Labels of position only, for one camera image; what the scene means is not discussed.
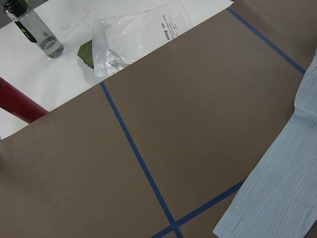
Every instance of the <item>bottle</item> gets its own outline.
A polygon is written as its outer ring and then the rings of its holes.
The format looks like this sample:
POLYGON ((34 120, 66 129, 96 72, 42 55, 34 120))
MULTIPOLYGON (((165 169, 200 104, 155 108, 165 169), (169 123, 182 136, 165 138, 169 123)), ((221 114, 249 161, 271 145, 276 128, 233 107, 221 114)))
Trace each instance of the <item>bottle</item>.
POLYGON ((48 57, 55 59, 63 53, 64 46, 28 6, 27 0, 5 0, 2 5, 8 17, 15 22, 22 33, 31 42, 36 43, 48 57))

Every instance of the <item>red cylinder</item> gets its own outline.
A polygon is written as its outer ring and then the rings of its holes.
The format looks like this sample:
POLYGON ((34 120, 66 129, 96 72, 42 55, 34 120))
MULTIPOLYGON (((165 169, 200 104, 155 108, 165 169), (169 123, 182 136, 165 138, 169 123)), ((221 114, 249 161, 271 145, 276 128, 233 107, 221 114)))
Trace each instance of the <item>red cylinder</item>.
POLYGON ((1 77, 0 107, 27 123, 32 123, 49 113, 1 77))

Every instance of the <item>plastic bag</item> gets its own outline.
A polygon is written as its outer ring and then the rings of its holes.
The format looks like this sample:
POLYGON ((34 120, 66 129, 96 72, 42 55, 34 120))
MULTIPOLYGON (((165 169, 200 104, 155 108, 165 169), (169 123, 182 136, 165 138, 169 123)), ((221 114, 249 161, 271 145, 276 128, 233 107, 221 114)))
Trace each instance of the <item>plastic bag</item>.
POLYGON ((97 19, 92 35, 95 74, 113 75, 190 28, 179 0, 139 14, 97 19))

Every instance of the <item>clear liquid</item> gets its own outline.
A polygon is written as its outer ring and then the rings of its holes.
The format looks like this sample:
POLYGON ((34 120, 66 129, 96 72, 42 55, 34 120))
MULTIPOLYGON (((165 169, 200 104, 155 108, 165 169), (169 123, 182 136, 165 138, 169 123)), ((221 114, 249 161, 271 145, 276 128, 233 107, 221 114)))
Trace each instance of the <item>clear liquid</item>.
POLYGON ((48 36, 40 44, 39 47, 44 51, 44 53, 55 59, 64 52, 64 46, 59 42, 55 36, 48 36))

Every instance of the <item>bottle cap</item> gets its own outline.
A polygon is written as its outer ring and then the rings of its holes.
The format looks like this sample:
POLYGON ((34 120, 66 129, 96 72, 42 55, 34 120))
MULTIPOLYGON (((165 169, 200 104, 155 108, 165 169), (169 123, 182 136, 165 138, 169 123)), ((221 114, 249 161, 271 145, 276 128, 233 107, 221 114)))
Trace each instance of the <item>bottle cap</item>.
POLYGON ((4 7, 4 11, 7 10, 15 16, 23 15, 28 9, 26 0, 3 0, 1 4, 4 7))

